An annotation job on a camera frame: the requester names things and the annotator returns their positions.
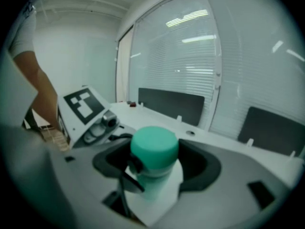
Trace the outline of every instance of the teal cylinder cap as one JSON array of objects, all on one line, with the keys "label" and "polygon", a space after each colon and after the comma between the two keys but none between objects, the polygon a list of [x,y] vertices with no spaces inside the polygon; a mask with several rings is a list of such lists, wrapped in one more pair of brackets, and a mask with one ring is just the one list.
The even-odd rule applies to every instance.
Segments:
[{"label": "teal cylinder cap", "polygon": [[163,169],[178,158],[179,144],[175,134],[165,128],[148,126],[132,137],[131,152],[147,169]]}]

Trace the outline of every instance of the white table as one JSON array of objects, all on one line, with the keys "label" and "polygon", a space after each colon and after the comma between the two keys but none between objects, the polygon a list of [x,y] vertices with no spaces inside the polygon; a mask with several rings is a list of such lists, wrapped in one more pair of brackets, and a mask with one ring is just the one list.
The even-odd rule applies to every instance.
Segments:
[{"label": "white table", "polygon": [[[111,111],[118,116],[123,124],[129,125],[135,130],[145,126],[160,126],[174,132],[177,138],[206,143],[245,154],[267,168],[289,188],[293,188],[297,184],[304,169],[304,161],[298,157],[288,157],[254,146],[247,147],[243,143],[179,122],[140,105],[129,107],[127,103],[114,103]],[[195,136],[188,135],[186,131],[193,131]]]}]

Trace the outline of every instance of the teal bottle cap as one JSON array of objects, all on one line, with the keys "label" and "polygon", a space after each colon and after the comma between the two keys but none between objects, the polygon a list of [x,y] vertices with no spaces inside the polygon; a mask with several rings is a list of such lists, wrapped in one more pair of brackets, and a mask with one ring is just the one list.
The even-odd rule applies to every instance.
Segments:
[{"label": "teal bottle cap", "polygon": [[163,169],[178,158],[179,144],[175,134],[167,129],[148,126],[132,137],[131,152],[147,169]]}]

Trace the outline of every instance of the white sleeve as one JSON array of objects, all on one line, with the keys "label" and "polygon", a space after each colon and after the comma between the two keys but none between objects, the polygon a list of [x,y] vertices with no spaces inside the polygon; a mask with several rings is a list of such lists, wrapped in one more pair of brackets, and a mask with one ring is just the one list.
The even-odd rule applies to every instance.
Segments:
[{"label": "white sleeve", "polygon": [[15,58],[25,51],[34,51],[33,36],[36,28],[36,13],[32,13],[20,25],[10,46],[10,54]]}]

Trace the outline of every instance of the person's arm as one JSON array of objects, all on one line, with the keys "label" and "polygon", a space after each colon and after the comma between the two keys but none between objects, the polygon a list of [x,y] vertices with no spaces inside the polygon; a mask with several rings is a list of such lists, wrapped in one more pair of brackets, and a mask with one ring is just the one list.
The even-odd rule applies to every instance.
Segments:
[{"label": "person's arm", "polygon": [[57,94],[47,75],[39,67],[35,53],[32,51],[22,52],[14,58],[14,61],[23,75],[38,91],[32,108],[59,130],[56,119]]},{"label": "person's arm", "polygon": [[10,53],[23,75],[38,91],[32,108],[59,130],[56,119],[57,94],[47,75],[40,68],[34,53],[33,36],[35,28],[36,15],[32,12],[19,26],[10,46]]}]

